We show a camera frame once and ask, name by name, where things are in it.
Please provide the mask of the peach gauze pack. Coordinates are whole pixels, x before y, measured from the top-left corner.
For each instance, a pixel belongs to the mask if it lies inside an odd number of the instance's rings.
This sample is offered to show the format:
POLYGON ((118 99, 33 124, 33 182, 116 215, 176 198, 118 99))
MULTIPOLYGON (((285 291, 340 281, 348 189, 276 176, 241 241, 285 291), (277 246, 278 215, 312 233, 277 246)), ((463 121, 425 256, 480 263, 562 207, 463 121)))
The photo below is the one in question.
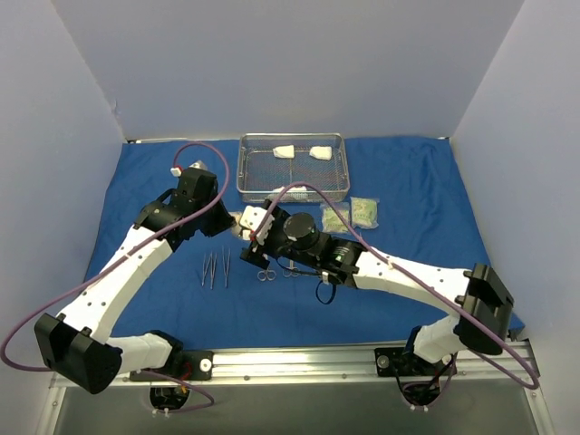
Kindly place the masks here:
POLYGON ((234 219, 234 223, 230 228, 232 235, 240 240, 247 240, 247 231, 240 225, 242 213, 239 211, 231 212, 230 216, 234 219))

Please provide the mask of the blue surgical drape cloth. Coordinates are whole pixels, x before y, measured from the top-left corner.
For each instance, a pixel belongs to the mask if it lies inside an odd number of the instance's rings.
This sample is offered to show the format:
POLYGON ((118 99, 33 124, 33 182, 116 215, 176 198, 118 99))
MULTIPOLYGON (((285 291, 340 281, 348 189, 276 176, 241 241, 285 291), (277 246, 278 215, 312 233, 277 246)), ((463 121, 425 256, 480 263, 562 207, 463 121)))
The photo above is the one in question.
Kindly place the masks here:
MULTIPOLYGON (((107 189, 88 272, 97 274, 121 245, 140 210, 177 181, 170 164, 202 160, 218 176, 237 167, 239 143, 212 150, 182 149, 177 141, 126 144, 107 189)), ((421 137, 345 142, 351 193, 380 201, 377 228, 363 238, 384 253, 424 264, 472 268, 488 261, 450 143, 421 137)), ((332 289, 312 276, 257 279, 239 257, 243 242, 229 233, 195 235, 165 261, 131 299, 113 329, 116 337, 160 330, 188 349, 315 346, 399 341, 442 312, 377 291, 332 289), (222 246, 231 250, 224 287, 222 246), (199 276, 203 256, 217 254, 214 288, 199 276)))

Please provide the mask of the steel tweezers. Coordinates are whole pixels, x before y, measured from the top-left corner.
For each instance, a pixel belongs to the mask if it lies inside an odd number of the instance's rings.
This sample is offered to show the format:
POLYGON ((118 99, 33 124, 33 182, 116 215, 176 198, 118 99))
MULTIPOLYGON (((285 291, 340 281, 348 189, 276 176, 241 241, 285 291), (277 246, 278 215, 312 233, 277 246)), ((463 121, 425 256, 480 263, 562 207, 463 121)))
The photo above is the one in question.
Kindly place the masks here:
POLYGON ((200 276, 199 276, 199 280, 200 280, 201 286, 204 286, 205 285, 206 278, 207 278, 207 275, 208 275, 208 270, 210 268, 210 260, 211 260, 211 257, 209 257, 207 255, 204 255, 203 256, 202 269, 201 269, 201 273, 200 273, 200 276))
POLYGON ((229 273, 231 267, 231 250, 229 247, 222 246, 221 250, 222 254, 222 269, 223 269, 223 276, 224 276, 224 287, 229 287, 229 273))
POLYGON ((211 252, 209 254, 209 260, 208 260, 209 288, 210 289, 214 288, 216 268, 217 268, 217 254, 214 252, 211 252))

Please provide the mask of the green paper packet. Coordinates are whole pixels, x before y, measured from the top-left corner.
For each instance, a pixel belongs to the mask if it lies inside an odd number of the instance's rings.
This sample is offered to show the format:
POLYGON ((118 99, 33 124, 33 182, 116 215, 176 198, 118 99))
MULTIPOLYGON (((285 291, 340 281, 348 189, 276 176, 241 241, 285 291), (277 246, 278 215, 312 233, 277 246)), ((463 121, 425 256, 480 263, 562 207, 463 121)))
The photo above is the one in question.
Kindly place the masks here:
POLYGON ((322 204, 321 221, 323 232, 332 234, 345 234, 349 230, 344 224, 344 220, 350 222, 350 205, 346 202, 333 203, 332 206, 322 204))

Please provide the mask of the straight steel scissors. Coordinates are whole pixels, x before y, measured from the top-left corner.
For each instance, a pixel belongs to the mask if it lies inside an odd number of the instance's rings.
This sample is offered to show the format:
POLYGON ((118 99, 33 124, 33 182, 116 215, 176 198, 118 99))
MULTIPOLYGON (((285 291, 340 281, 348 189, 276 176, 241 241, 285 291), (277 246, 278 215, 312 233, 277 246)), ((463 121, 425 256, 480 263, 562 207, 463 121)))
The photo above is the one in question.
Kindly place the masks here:
POLYGON ((286 266, 283 267, 283 276, 284 277, 298 277, 299 271, 295 266, 295 262, 290 260, 286 266))

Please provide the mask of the cream gauze pack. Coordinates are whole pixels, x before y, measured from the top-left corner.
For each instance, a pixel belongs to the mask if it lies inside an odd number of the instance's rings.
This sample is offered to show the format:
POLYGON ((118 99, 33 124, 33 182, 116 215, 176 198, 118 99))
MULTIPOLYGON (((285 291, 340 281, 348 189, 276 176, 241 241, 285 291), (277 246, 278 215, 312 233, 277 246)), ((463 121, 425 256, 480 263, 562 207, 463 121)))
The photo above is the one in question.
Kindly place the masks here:
POLYGON ((352 225, 363 229, 378 227, 379 204, 378 199, 351 197, 352 225))

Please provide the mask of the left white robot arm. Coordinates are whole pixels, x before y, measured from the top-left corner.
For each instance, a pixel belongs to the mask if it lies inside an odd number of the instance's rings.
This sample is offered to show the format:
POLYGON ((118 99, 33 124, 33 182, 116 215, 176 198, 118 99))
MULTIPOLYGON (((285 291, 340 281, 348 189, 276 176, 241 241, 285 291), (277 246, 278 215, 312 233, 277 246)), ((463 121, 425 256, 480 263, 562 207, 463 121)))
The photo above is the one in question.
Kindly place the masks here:
POLYGON ((218 198, 215 174, 185 169, 178 185, 145 206, 94 283, 56 316, 43 314, 34 333, 45 366, 91 394, 120 373, 151 369, 162 380, 183 367, 183 344, 161 331, 114 338, 114 325, 153 271, 196 232, 213 237, 235 220, 218 198))

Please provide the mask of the steel mesh instrument tray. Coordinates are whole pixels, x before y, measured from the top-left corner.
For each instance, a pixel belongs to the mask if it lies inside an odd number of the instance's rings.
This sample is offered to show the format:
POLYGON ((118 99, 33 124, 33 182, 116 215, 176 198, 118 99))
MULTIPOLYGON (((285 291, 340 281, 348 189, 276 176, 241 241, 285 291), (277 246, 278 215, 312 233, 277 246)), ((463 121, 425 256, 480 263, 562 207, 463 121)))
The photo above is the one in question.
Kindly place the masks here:
POLYGON ((338 133, 248 133, 240 138, 237 159, 237 191, 246 203, 261 203, 281 186, 304 181, 320 189, 331 201, 340 202, 350 189, 343 137, 338 133), (294 145, 293 159, 277 159, 276 146, 294 145), (329 161, 309 155, 313 146, 331 146, 329 161))

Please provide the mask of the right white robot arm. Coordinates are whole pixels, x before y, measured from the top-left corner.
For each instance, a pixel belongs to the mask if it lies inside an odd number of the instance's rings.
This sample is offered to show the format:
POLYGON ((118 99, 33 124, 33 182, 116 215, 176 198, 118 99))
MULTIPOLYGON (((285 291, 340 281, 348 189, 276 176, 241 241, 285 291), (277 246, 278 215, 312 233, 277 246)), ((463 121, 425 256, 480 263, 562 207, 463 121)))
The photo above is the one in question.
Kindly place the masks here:
POLYGON ((390 293, 445 312, 434 324, 412 330, 402 352, 412 373, 424 373, 463 350, 485 355, 504 350, 514 298, 491 266, 445 268, 390 256, 320 231, 307 213, 281 208, 248 206, 238 224, 239 235, 250 243, 241 259, 263 270, 271 260, 285 258, 324 285, 390 293))

